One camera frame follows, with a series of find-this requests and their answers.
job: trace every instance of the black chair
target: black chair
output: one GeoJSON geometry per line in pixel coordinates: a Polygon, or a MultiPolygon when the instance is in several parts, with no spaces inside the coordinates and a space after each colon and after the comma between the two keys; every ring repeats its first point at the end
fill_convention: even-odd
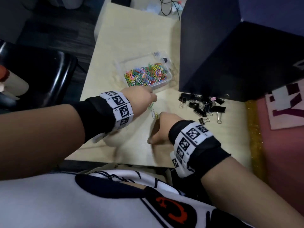
{"type": "Polygon", "coordinates": [[[18,101],[1,94],[0,108],[19,111],[60,104],[77,64],[77,58],[68,53],[0,40],[0,65],[29,84],[18,101]]]}

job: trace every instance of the sleeve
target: sleeve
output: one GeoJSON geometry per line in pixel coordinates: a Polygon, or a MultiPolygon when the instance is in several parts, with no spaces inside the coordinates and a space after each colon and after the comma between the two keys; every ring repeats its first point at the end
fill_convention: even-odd
{"type": "Polygon", "coordinates": [[[221,148],[221,143],[204,126],[194,121],[179,121],[169,131],[174,145],[170,153],[177,174],[200,178],[221,161],[231,156],[221,148]]]}
{"type": "Polygon", "coordinates": [[[121,92],[109,91],[71,104],[78,112],[85,130],[85,143],[97,142],[111,131],[122,129],[133,119],[129,100],[121,92]]]}

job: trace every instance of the clear plastic box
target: clear plastic box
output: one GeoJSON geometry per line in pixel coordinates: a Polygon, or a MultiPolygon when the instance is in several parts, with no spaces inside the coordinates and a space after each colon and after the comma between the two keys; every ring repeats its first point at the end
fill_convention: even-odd
{"type": "Polygon", "coordinates": [[[125,79],[125,73],[130,71],[131,69],[140,68],[148,66],[149,64],[155,64],[155,63],[161,63],[164,68],[166,68],[167,71],[167,79],[160,81],[158,83],[155,83],[153,85],[150,85],[152,90],[155,90],[159,87],[167,85],[171,79],[172,79],[172,73],[170,71],[171,69],[171,59],[167,55],[166,52],[155,52],[155,53],[148,53],[145,55],[140,55],[136,57],[132,57],[129,59],[126,59],[124,61],[116,61],[115,66],[118,71],[118,75],[120,79],[125,83],[126,87],[128,87],[127,81],[125,79]]]}

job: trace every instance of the pink cushion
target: pink cushion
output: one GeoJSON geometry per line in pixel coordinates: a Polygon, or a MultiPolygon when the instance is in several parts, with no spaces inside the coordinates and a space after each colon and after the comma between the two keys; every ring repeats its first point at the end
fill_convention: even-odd
{"type": "Polygon", "coordinates": [[[270,186],[304,215],[304,126],[271,130],[265,98],[257,101],[270,186]]]}

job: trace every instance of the black sleeve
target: black sleeve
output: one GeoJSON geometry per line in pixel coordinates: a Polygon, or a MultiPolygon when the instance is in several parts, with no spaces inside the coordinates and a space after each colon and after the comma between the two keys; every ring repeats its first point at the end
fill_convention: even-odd
{"type": "MultiPolygon", "coordinates": [[[[169,140],[173,145],[181,130],[192,122],[194,121],[183,120],[172,126],[169,131],[169,140]]],[[[194,152],[190,156],[188,165],[195,170],[196,175],[202,177],[209,170],[230,156],[231,154],[224,151],[221,148],[221,143],[212,136],[196,146],[194,152]]]]}
{"type": "Polygon", "coordinates": [[[71,104],[78,112],[85,129],[85,143],[100,133],[111,132],[115,117],[107,101],[100,96],[71,104]]]}

